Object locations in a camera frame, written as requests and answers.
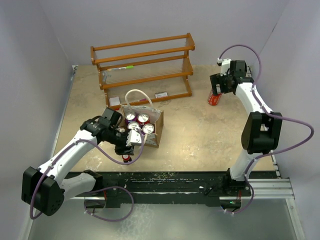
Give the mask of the red cola can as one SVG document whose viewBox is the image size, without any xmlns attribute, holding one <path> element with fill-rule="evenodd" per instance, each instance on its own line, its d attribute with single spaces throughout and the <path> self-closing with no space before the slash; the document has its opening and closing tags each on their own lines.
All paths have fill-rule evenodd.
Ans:
<svg viewBox="0 0 320 240">
<path fill-rule="evenodd" d="M 147 113 L 140 113 L 137 116 L 137 122 L 144 126 L 145 124 L 149 124 L 150 123 L 150 116 Z"/>
<path fill-rule="evenodd" d="M 221 96 L 222 96 L 221 92 L 219 92 L 217 95 L 214 95 L 213 91 L 211 90 L 207 99 L 208 104 L 211 106 L 216 106 L 219 103 Z"/>
</svg>

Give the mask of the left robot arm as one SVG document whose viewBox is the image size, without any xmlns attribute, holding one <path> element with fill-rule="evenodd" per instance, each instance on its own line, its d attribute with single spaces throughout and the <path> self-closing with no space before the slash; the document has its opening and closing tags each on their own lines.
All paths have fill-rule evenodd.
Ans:
<svg viewBox="0 0 320 240">
<path fill-rule="evenodd" d="M 21 199 L 29 204 L 29 217 L 38 218 L 39 214 L 51 216 L 58 211 L 62 203 L 83 193 L 98 196 L 103 191 L 103 176 L 85 170 L 79 175 L 67 178 L 70 170 L 93 148 L 100 150 L 101 142 L 115 146 L 115 153 L 123 157 L 134 154 L 134 147 L 144 140 L 141 130 L 136 127 L 121 132 L 121 113 L 106 108 L 102 115 L 90 118 L 82 123 L 71 141 L 56 155 L 37 168 L 27 168 L 22 176 Z"/>
</svg>

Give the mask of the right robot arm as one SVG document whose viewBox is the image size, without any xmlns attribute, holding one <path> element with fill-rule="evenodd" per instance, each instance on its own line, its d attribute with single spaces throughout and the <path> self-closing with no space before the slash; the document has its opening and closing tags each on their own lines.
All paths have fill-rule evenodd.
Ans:
<svg viewBox="0 0 320 240">
<path fill-rule="evenodd" d="M 247 74 L 244 60 L 218 59 L 220 73 L 210 76 L 212 94 L 219 96 L 233 93 L 241 101 L 248 117 L 241 134 L 242 152 L 229 169 L 230 179 L 222 183 L 228 196 L 235 195 L 256 165 L 257 157 L 269 154 L 278 147 L 282 120 L 281 113 L 265 105 L 254 80 Z"/>
</svg>

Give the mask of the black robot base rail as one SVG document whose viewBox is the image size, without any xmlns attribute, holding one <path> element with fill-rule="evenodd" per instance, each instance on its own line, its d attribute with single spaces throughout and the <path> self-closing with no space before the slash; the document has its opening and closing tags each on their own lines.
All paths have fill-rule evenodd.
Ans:
<svg viewBox="0 0 320 240">
<path fill-rule="evenodd" d="M 107 208 L 122 204 L 205 205 L 219 207 L 221 197 L 227 206 L 240 197 L 251 196 L 246 182 L 230 180 L 224 171 L 100 172 L 99 193 L 82 193 L 88 200 L 106 199 Z"/>
</svg>

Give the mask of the red cola can front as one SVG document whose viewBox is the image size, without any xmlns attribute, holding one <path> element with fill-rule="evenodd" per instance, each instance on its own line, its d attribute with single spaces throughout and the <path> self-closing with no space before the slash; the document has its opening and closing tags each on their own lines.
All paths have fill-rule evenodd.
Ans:
<svg viewBox="0 0 320 240">
<path fill-rule="evenodd" d="M 137 116 L 137 122 L 144 126 L 145 124 L 149 124 L 150 123 L 150 116 L 147 113 L 140 113 Z"/>
</svg>

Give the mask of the purple can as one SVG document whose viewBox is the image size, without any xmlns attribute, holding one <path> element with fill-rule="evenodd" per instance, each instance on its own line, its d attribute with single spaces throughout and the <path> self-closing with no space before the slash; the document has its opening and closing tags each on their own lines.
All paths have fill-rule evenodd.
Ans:
<svg viewBox="0 0 320 240">
<path fill-rule="evenodd" d="M 137 120 L 137 114 L 133 110 L 129 110 L 124 114 L 124 121 L 126 124 L 135 122 Z"/>
<path fill-rule="evenodd" d="M 145 125 L 143 125 L 142 127 L 142 133 L 144 135 L 150 135 L 153 134 L 155 132 L 155 126 L 151 123 L 147 123 Z"/>
<path fill-rule="evenodd" d="M 136 121 L 129 122 L 127 125 L 127 129 L 130 130 L 141 130 L 140 124 Z"/>
</svg>

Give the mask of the red cola can back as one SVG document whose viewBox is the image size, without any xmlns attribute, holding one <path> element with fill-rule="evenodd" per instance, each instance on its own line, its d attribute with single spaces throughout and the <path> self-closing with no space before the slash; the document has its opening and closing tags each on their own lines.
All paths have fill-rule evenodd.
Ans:
<svg viewBox="0 0 320 240">
<path fill-rule="evenodd" d="M 208 104 L 211 106 L 216 106 L 219 103 L 221 96 L 222 96 L 221 92 L 219 92 L 217 95 L 214 95 L 213 91 L 211 90 L 207 99 Z"/>
</svg>

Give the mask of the canvas tote bag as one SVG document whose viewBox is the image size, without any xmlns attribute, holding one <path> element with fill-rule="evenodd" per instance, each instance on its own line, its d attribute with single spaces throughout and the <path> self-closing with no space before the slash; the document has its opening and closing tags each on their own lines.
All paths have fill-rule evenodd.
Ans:
<svg viewBox="0 0 320 240">
<path fill-rule="evenodd" d="M 145 103 L 142 105 L 134 105 L 129 102 L 129 95 L 140 93 L 144 96 L 149 106 Z M 129 90 L 124 97 L 125 104 L 120 105 L 124 117 L 124 124 L 130 130 L 131 123 L 137 124 L 140 127 L 142 134 L 145 136 L 145 145 L 148 147 L 159 148 L 163 126 L 164 126 L 164 111 L 154 107 L 153 101 L 149 96 L 139 90 Z"/>
</svg>

